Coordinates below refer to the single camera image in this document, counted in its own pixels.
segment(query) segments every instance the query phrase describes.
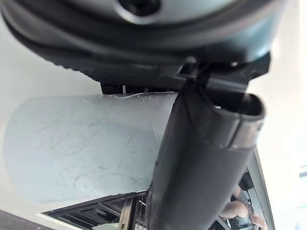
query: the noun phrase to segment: metal frame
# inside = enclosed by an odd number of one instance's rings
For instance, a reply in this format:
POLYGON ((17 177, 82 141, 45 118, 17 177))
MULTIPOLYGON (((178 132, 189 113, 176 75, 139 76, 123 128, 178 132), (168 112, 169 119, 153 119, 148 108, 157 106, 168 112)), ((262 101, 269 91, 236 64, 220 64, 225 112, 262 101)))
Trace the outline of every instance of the metal frame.
POLYGON ((250 177, 254 184, 254 188, 256 190, 256 194, 264 215, 264 218, 267 222, 267 226, 269 230, 275 230, 275 225, 273 221, 273 215, 271 210, 271 205, 269 202, 269 197, 267 193, 267 189, 264 182, 263 172, 259 160, 258 150, 254 149, 254 154, 252 155, 252 159, 250 159, 247 165, 250 177))

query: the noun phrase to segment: white wall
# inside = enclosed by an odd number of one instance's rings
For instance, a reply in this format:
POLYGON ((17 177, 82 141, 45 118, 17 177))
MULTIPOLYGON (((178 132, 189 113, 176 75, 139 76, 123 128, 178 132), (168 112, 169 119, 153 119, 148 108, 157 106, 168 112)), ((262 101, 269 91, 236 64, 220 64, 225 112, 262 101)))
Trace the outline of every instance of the white wall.
POLYGON ((272 48, 270 73, 249 86, 267 108, 258 149, 277 230, 295 229, 297 218, 297 157, 306 142, 300 138, 307 102, 306 78, 300 69, 302 51, 299 1, 290 0, 272 48))

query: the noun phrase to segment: black plastic part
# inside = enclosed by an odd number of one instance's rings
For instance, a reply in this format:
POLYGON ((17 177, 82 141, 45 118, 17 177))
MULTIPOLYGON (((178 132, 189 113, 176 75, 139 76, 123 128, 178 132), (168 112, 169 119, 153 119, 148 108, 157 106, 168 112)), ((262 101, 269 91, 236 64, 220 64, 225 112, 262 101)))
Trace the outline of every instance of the black plastic part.
POLYGON ((161 6, 160 0, 119 0, 119 2, 125 10, 140 17, 155 14, 161 6))
POLYGON ((261 101, 245 97, 237 111, 229 110, 231 99, 215 104, 203 86, 186 82, 154 168, 149 230, 204 230, 213 223, 246 168, 263 122, 261 101))
MULTIPOLYGON (((239 0, 210 17, 174 26, 113 22, 79 9, 72 0, 2 0, 1 11, 33 42, 109 60, 177 65, 193 56, 198 61, 246 63, 270 49, 284 2, 239 0)), ((180 12, 174 8, 173 13, 180 12)))

